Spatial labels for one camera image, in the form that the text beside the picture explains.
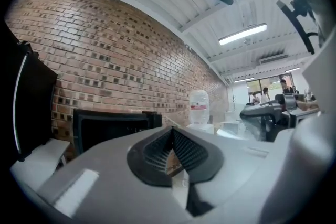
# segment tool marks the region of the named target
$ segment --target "plastic water bottle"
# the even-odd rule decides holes
[[[206,124],[209,121],[209,96],[206,91],[197,90],[189,94],[190,113],[189,120],[191,124]]]

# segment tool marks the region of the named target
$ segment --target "white ceiling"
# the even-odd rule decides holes
[[[238,78],[268,77],[302,66],[309,54],[277,0],[122,0],[169,28],[195,50],[226,83]],[[290,6],[291,0],[282,0]],[[306,31],[316,28],[299,18]],[[218,40],[250,25],[267,23],[265,32],[221,46]],[[315,49],[317,39],[312,38]],[[258,59],[285,53],[289,58],[266,65]]]

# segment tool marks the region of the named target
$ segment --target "white shirt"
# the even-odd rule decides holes
[[[267,95],[263,94],[263,95],[261,96],[261,103],[266,103],[266,102],[268,102],[268,101],[270,101],[270,100],[268,99]]]

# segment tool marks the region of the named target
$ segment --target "person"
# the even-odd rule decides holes
[[[252,96],[253,96],[253,100],[252,100],[252,103],[254,104],[259,104],[260,103],[260,98],[256,96],[256,93],[252,93]]]
[[[286,80],[282,79],[280,80],[280,83],[281,83],[281,87],[282,87],[282,93],[285,94],[285,93],[294,93],[294,90],[292,87],[289,87],[287,85],[287,82]]]
[[[261,102],[262,103],[266,103],[268,101],[270,101],[269,95],[268,95],[268,88],[265,87],[263,88],[263,95],[261,96]]]
[[[295,85],[293,85],[293,90],[294,90],[294,93],[295,94],[299,94],[300,92],[296,89],[296,86]]]

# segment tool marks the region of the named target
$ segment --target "fluorescent light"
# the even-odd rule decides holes
[[[241,82],[241,81],[247,81],[247,80],[252,80],[252,79],[254,79],[254,78],[249,78],[249,79],[241,79],[241,80],[236,80],[236,81],[234,81],[234,83],[236,83],[236,82]]]
[[[297,67],[297,68],[289,69],[289,70],[285,71],[285,73],[289,73],[289,72],[298,70],[298,69],[300,69],[300,68],[301,68],[301,67]]]
[[[243,38],[243,37],[247,37],[262,31],[266,31],[267,30],[267,24],[263,23],[261,25],[255,25],[255,26],[251,26],[249,28],[246,28],[242,31],[239,31],[235,34],[229,35],[227,37],[223,37],[219,40],[219,44],[221,45],[225,45],[229,42],[235,41],[237,39]]]

